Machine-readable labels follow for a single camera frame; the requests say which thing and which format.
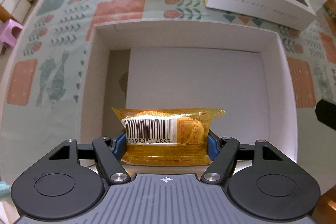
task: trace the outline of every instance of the metal screw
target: metal screw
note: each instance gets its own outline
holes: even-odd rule
[[[124,181],[127,179],[127,175],[124,173],[115,173],[111,176],[111,180],[114,181]]]
[[[219,180],[221,176],[217,173],[206,173],[204,175],[204,178],[209,181],[216,181],[216,180]]]

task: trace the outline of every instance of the tablecloth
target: tablecloth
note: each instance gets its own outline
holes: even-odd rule
[[[278,32],[293,79],[302,143],[298,149],[311,149],[312,154],[299,157],[298,163],[325,185],[322,192],[336,183],[336,134],[314,116],[321,98],[336,101],[335,22],[322,7],[317,19],[298,32],[205,8],[204,0],[39,0],[7,68],[10,77],[1,106],[1,179],[12,183],[56,145],[78,135],[93,25],[141,18],[216,20]],[[326,164],[325,157],[331,159]]]

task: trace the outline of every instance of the clear plastic bag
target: clear plastic bag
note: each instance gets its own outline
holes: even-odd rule
[[[205,165],[208,133],[219,108],[113,109],[126,130],[123,161],[140,165]]]

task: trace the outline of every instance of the white barcode label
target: white barcode label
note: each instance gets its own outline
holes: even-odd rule
[[[122,119],[128,144],[177,144],[176,118]]]

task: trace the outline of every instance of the pink stool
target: pink stool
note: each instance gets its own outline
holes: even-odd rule
[[[21,30],[21,24],[13,19],[8,19],[6,23],[3,23],[2,26],[0,26],[0,42],[7,43],[11,47],[14,47]]]

